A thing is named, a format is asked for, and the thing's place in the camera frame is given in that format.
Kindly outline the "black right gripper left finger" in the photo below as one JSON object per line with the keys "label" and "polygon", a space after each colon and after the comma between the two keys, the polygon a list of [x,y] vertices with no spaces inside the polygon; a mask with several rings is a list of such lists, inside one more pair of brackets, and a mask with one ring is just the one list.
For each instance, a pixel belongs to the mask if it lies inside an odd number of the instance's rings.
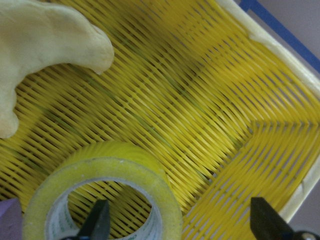
{"label": "black right gripper left finger", "polygon": [[107,200],[97,200],[87,216],[76,240],[107,240],[110,235],[110,210]]}

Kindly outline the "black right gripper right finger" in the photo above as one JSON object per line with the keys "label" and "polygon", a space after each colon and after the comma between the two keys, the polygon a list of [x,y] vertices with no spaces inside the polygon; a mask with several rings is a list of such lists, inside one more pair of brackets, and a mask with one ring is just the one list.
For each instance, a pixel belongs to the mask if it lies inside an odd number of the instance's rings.
{"label": "black right gripper right finger", "polygon": [[299,240],[300,235],[263,198],[250,200],[250,229],[256,240]]}

